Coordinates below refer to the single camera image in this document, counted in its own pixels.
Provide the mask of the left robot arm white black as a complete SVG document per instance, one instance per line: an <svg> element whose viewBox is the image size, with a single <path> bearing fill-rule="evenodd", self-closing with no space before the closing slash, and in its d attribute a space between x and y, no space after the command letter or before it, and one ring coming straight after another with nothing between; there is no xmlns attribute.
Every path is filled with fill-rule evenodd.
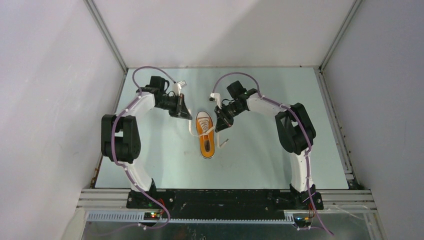
<svg viewBox="0 0 424 240"><path fill-rule="evenodd" d="M138 201L145 208L156 206L158 194L150 190L154 180L146 170L135 167L142 149L136 114L145 115L158 108L170 117L191 121L193 117L181 92L186 85L185 81L170 83L161 76L152 76L119 114L105 114L101 118L101 153L124 169L131 189L140 192Z"/></svg>

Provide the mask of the orange canvas sneaker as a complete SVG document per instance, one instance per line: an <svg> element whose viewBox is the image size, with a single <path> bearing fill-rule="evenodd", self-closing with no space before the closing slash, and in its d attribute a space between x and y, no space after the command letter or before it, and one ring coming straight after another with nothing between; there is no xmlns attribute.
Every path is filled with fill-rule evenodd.
<svg viewBox="0 0 424 240"><path fill-rule="evenodd" d="M212 117L206 111L199 111L195 118L195 127L197 135L206 132L213 127ZM200 153L203 158L211 159L215 154L215 137L214 132L199 137Z"/></svg>

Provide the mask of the white shoelace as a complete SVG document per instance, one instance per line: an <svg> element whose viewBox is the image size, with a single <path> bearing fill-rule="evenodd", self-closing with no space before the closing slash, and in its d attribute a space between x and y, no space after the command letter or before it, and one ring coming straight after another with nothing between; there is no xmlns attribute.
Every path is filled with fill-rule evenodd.
<svg viewBox="0 0 424 240"><path fill-rule="evenodd" d="M200 135L196 135L193 133L192 131L192 120L188 121L188 131L189 133L193 136L193 137L202 137L202 136L206 136L208 135L210 132L213 132L215 130L215 126L210 127L206 132L200 134ZM224 141L220 141L220 134L217 132L216 133L216 138L217 138L217 143L218 143L218 148L222 149L225 147L225 145L228 143L229 139L227 138Z"/></svg>

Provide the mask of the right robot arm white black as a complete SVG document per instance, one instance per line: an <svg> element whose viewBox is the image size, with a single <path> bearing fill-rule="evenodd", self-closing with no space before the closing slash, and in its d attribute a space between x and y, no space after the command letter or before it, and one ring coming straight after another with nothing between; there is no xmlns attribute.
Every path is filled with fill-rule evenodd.
<svg viewBox="0 0 424 240"><path fill-rule="evenodd" d="M232 127L234 118L245 111L273 117L279 142L290 153L291 204L297 209L304 209L315 193L311 179L310 152L316 137L316 130L305 106L301 103L290 106L278 103L265 97L257 88L247 90L239 81L231 83L227 91L232 97L228 104L223 103L219 93L210 93L209 100L216 103L214 131L219 133Z"/></svg>

